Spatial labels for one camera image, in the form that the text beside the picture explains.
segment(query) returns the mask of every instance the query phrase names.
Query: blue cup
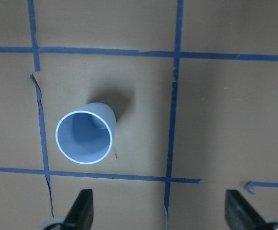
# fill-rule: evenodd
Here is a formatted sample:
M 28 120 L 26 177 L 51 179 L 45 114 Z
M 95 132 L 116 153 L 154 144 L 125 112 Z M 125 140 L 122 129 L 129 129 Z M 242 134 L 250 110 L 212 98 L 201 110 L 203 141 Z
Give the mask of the blue cup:
M 65 115 L 56 128 L 56 142 L 68 159 L 94 164 L 104 159 L 113 144 L 116 117 L 104 103 L 90 103 Z

